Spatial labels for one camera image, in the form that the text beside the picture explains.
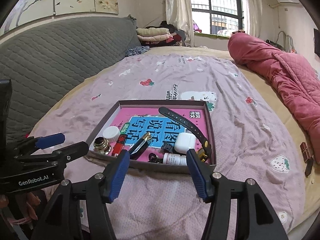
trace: wall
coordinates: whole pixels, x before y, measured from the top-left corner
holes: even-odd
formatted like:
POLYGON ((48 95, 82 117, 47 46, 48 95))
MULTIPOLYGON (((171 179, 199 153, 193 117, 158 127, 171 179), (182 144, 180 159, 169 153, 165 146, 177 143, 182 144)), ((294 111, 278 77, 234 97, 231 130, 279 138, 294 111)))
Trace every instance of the wall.
POLYGON ((159 26, 166 20, 165 0, 136 0, 137 26, 144 28, 146 26, 159 26))
MULTIPOLYGON (((313 29, 316 29, 316 25, 306 9, 303 6, 279 6, 279 21, 281 30, 292 37, 297 53, 303 55, 320 72, 320 58, 314 53, 313 29)), ((282 35, 278 43, 283 45, 282 35)))
POLYGON ((90 14, 95 11, 111 17, 131 14, 137 18, 135 0, 19 0, 1 26, 0 35, 23 24, 34 26, 34 23, 42 24, 43 20, 48 22, 50 19, 70 18, 70 15, 78 17, 83 12, 90 14))
POLYGON ((264 41, 275 41, 279 33, 277 10, 269 7, 269 5, 275 5, 277 3, 277 0, 262 0, 262 25, 259 38, 264 41))
POLYGON ((208 37, 201 37, 195 35, 195 46, 207 46, 209 49, 217 49, 217 50, 228 50, 228 41, 229 39, 219 39, 216 38, 216 36, 213 36, 212 38, 208 37))

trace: cardboard box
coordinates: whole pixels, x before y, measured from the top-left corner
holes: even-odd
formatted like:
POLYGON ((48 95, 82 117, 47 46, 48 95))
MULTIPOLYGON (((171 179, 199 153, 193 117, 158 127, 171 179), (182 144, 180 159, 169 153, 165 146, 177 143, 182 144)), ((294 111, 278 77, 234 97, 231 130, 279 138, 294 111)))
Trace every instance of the cardboard box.
MULTIPOLYGON (((116 157, 110 155, 102 155, 97 152, 92 151, 93 142, 95 138, 102 136, 102 131, 111 125, 113 120, 116 118, 117 114, 120 112, 120 109, 123 107, 128 108, 156 108, 158 109, 161 106, 165 106, 173 111, 175 109, 200 109, 204 111, 205 122, 207 127, 208 141, 211 144, 212 154, 208 159, 208 163, 214 170, 216 166, 216 154, 215 154, 215 143, 214 143, 214 134, 212 123, 210 119, 209 110, 205 101, 192 101, 192 100, 123 100, 118 101, 101 119, 92 133, 86 140, 86 143, 89 145, 89 156, 96 159, 100 159, 106 162, 113 161, 116 157)), ((157 172, 169 172, 169 173, 185 173, 189 174, 187 166, 177 166, 177 165, 168 165, 163 163, 149 163, 149 162, 140 162, 135 160, 130 160, 131 168, 141 169, 141 170, 150 170, 157 172)))

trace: white curtain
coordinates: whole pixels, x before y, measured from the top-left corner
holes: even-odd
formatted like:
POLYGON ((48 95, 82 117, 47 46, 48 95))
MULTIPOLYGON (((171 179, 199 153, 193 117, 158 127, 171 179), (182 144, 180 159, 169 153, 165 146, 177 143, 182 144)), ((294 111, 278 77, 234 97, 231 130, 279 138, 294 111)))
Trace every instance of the white curtain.
POLYGON ((262 0, 243 0, 243 10, 245 32, 258 38, 262 25, 262 0))
POLYGON ((191 0, 165 0, 167 23, 186 33, 186 46, 194 47, 191 0))

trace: beige blanket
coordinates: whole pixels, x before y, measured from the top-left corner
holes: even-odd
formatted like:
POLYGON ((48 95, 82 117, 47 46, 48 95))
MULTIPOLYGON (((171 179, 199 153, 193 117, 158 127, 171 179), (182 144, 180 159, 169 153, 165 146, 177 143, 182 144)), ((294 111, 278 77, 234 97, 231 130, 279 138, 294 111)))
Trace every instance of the beige blanket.
POLYGON ((150 36, 150 37, 143 37, 141 35, 138 35, 139 41, 165 41, 167 40, 171 34, 162 34, 162 35, 156 35, 156 36, 150 36))
POLYGON ((155 35, 162 35, 162 34, 169 34, 169 29, 167 28, 148 28, 148 29, 142 29, 137 28, 136 32, 138 35, 149 37, 149 36, 155 36, 155 35))
MULTIPOLYGON (((191 56, 194 56, 194 55, 215 56, 215 57, 232 60, 228 51, 219 51, 219 50, 205 49, 205 48, 160 47, 160 48, 152 48, 148 52, 146 52, 146 54, 156 54, 156 55, 168 55, 171 53, 176 53, 176 54, 181 53, 181 54, 187 54, 191 56)), ((60 106, 65 100, 68 100, 70 97, 72 97, 82 87, 94 81, 97 78, 97 76, 103 73, 106 73, 107 71, 110 71, 112 68, 115 68, 116 66, 117 64, 103 70, 96 76, 86 79, 83 83, 81 83, 76 88, 71 90, 67 95, 65 95, 65 97, 62 100, 60 100, 49 112, 60 108, 60 106)), ((240 68, 241 72, 246 76, 246 78, 249 80, 249 82, 261 94, 261 96, 268 103, 268 105, 275 111, 275 113, 278 115, 282 123, 286 126, 297 147, 298 153, 300 153, 301 152, 300 144, 302 142, 307 142, 309 144, 308 135, 304 133, 304 131, 298 125, 297 121, 292 117, 290 111, 283 105, 277 93, 272 89, 271 86, 269 86, 266 83, 266 81, 262 77, 249 71, 244 66, 239 65, 238 67, 240 68)), ((306 201, 304 206, 304 212, 300 219, 300 222, 303 222, 312 213, 314 213, 320 206, 320 168, 316 164, 312 170, 311 175, 308 178, 305 178, 305 189, 306 189, 306 201)))

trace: white pill bottle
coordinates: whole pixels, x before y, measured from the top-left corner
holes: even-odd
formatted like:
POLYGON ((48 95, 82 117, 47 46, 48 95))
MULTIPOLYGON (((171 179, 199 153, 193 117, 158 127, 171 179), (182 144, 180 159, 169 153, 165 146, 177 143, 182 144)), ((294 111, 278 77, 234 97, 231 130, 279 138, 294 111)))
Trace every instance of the white pill bottle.
POLYGON ((187 166, 187 157, 185 155, 166 153, 163 157, 163 164, 187 166))

